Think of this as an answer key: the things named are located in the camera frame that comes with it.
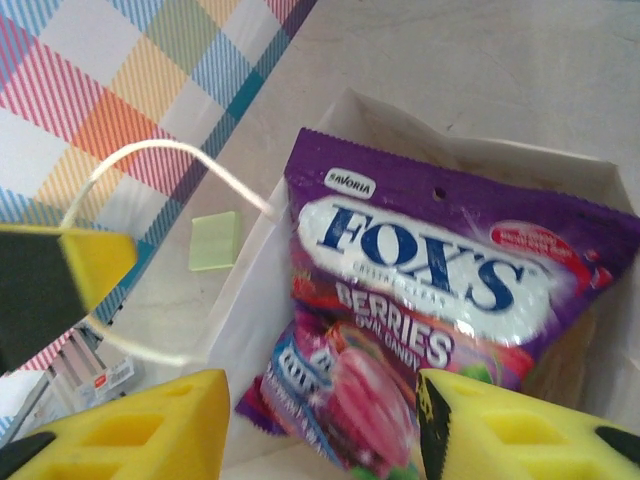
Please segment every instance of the light green sticky note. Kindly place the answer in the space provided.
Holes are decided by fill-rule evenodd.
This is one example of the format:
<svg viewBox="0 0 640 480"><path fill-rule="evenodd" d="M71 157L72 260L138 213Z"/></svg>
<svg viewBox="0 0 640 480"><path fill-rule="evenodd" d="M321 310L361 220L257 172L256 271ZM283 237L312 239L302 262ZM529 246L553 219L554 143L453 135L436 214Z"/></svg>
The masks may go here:
<svg viewBox="0 0 640 480"><path fill-rule="evenodd" d="M232 267L238 257L240 215L225 212L192 220L189 270Z"/></svg>

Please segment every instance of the candy wrapper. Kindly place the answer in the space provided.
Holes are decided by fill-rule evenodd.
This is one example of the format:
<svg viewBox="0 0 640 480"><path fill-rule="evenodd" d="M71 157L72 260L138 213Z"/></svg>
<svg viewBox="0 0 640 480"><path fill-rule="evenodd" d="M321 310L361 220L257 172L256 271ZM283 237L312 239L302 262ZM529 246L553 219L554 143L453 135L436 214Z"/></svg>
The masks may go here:
<svg viewBox="0 0 640 480"><path fill-rule="evenodd" d="M285 179L295 318L237 411L359 478L424 476L419 369L520 389L640 242L633 216L309 130Z"/></svg>

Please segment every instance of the fox's candy bag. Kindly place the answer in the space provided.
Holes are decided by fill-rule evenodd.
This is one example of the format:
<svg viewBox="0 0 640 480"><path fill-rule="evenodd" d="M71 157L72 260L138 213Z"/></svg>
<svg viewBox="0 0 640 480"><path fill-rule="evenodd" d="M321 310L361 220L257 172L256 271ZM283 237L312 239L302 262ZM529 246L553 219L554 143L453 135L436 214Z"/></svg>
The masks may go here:
<svg viewBox="0 0 640 480"><path fill-rule="evenodd" d="M627 268L640 220L302 130L285 170L295 318L237 411L359 478L418 478L415 384L519 389Z"/></svg>

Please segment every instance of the white paper box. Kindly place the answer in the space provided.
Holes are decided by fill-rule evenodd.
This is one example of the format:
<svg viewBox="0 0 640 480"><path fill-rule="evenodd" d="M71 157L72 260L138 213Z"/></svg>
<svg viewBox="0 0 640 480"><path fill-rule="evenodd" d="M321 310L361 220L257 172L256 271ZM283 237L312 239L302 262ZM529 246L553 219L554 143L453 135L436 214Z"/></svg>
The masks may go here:
<svg viewBox="0 0 640 480"><path fill-rule="evenodd" d="M316 129L506 183L553 188L632 211L618 169L611 163L506 141L445 137L400 110L351 90L336 100ZM279 334L292 318L290 225L284 213L287 193L283 181L271 202L283 212L281 221L277 225L264 217L257 221L211 312L210 324L216 325L216 330L198 346L209 352L210 367L227 371L233 404L255 375L264 371ZM640 343L640 334L633 329L632 282L628 277L597 305L600 325L590 354L583 407L640 431L636 406L640 392L640 361L636 359L640 355L634 356L632 348ZM290 442L260 434L234 416L225 466L284 448Z"/></svg>

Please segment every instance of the pink candy illustration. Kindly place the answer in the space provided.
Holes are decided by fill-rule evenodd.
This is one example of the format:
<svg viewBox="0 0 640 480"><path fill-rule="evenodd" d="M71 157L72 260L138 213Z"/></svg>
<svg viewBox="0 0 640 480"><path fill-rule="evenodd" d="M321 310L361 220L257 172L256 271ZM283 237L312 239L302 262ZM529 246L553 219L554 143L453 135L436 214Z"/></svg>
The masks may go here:
<svg viewBox="0 0 640 480"><path fill-rule="evenodd" d="M395 382L369 354L352 347L342 351L331 374L334 390L327 407L335 424L363 457L372 451L379 459L374 468L380 478L395 466L406 467L414 427Z"/></svg>

